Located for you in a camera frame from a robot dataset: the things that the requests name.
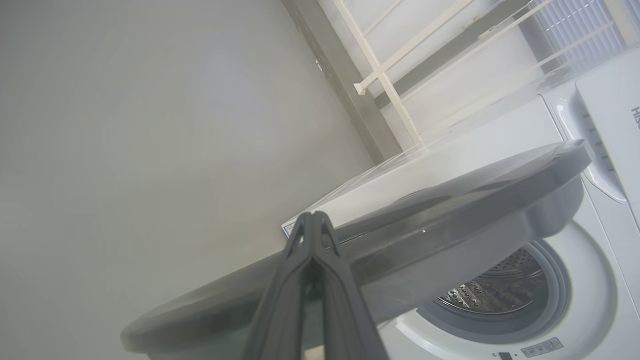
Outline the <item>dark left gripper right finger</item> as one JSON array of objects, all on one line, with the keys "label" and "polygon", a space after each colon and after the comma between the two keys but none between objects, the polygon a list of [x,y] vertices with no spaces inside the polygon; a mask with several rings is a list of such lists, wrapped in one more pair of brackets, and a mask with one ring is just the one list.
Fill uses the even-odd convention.
[{"label": "dark left gripper right finger", "polygon": [[329,215],[311,215],[311,259],[322,281],[324,356],[327,360],[388,360],[382,338],[352,273]]}]

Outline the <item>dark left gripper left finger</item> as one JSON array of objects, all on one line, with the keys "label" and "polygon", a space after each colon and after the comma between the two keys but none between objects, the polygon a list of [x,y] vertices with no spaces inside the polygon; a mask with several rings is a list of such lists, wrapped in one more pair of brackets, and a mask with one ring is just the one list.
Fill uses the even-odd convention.
[{"label": "dark left gripper left finger", "polygon": [[265,290],[244,346],[243,360],[300,360],[313,249],[313,215],[298,216]]}]

